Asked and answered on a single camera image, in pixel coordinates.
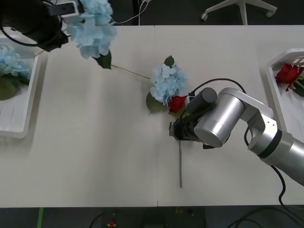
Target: chair wheel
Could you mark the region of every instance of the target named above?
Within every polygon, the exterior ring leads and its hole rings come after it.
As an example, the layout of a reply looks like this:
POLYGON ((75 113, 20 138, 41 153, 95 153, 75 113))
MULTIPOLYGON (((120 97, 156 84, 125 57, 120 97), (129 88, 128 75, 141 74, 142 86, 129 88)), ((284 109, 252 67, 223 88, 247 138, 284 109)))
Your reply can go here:
POLYGON ((268 12, 266 13, 266 17, 270 18, 270 17, 272 17, 272 16, 274 15, 274 13, 275 13, 275 12, 273 12, 273 11, 268 11, 268 12))
POLYGON ((207 15, 206 13, 203 13, 203 14, 201 15, 201 19, 202 19, 203 21, 207 20, 207 17, 208 17, 208 15, 207 15))

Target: artificial flower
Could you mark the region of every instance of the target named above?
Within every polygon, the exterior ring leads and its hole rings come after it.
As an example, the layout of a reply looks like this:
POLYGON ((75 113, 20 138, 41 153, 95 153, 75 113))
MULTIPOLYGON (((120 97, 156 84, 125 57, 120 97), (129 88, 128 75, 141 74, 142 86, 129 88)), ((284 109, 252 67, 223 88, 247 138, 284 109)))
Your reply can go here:
POLYGON ((14 50, 0 50, 0 76, 5 74, 29 77, 29 69, 14 50))
POLYGON ((177 67, 176 63, 172 68, 162 64, 153 69, 151 81, 151 95, 163 105, 167 105, 173 96, 182 95, 186 87, 186 74, 177 67))
POLYGON ((185 100, 187 96, 173 96, 171 102, 168 102, 170 107, 170 113, 177 113, 181 108, 185 106, 185 100))
POLYGON ((303 72, 304 67, 299 68, 298 72, 298 66, 285 63, 282 67, 281 71, 276 75, 275 79, 278 84, 285 83, 289 84, 286 91, 289 90, 289 87, 296 81, 296 79, 300 76, 300 74, 303 72))
POLYGON ((66 32, 80 48, 83 58, 99 58, 109 53, 111 41, 116 36, 116 29, 110 23, 113 14, 107 0, 81 0, 85 12, 71 20, 66 32))

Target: gray metal cylinder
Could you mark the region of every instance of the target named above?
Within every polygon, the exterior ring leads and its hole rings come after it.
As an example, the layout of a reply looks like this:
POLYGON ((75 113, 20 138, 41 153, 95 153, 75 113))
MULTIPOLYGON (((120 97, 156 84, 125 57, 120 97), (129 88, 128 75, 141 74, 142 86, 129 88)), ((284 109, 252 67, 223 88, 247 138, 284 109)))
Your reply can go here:
POLYGON ((275 150, 262 161, 276 166, 304 186, 304 143, 295 139, 290 133, 283 131, 275 150))
POLYGON ((219 94, 216 106, 204 114, 195 134, 213 147, 222 147, 245 110, 244 104, 229 94, 219 94))

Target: flower stem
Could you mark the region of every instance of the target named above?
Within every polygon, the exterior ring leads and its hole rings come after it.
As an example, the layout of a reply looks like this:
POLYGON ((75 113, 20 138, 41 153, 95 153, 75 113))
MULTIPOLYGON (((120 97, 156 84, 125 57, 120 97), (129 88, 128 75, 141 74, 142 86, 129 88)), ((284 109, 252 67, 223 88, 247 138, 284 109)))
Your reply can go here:
POLYGON ((111 64, 111 66, 116 67, 116 68, 119 68, 119 69, 122 69, 122 70, 125 70, 125 71, 128 71, 128 72, 130 72, 130 73, 132 73, 132 74, 135 74, 135 75, 138 75, 138 76, 140 76, 140 77, 144 77, 144 78, 150 79, 149 77, 146 77, 146 76, 143 76, 143 75, 134 73, 134 72, 132 72, 132 71, 130 71, 130 70, 127 70, 127 69, 124 69, 124 68, 122 68, 122 67, 115 66, 115 65, 113 65, 113 64, 111 64))

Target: green leaf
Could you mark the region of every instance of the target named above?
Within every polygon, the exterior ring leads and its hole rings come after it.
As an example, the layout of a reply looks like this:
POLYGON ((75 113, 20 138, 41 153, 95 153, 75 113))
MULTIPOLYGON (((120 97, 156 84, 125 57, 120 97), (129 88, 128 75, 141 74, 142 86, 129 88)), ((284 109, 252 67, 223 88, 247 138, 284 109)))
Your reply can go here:
POLYGON ((29 85, 29 79, 22 76, 13 76, 12 74, 3 75, 2 78, 6 78, 8 80, 18 80, 22 84, 29 85))
POLYGON ((146 97, 146 104, 147 108, 150 110, 151 113, 156 113, 164 110, 164 106, 162 102, 157 101, 151 93, 148 93, 146 97))
POLYGON ((169 56, 166 58, 164 64, 172 68, 172 65, 174 64, 174 58, 172 56, 169 56))
POLYGON ((302 96, 304 97, 304 81, 303 80, 299 80, 299 81, 296 81, 296 83, 293 84, 295 89, 293 90, 296 94, 298 94, 299 96, 302 96))
POLYGON ((100 55, 99 58, 93 58, 104 69, 111 69, 112 55, 111 51, 106 56, 100 55))
POLYGON ((8 100, 17 93, 17 88, 6 78, 0 77, 0 101, 8 100))

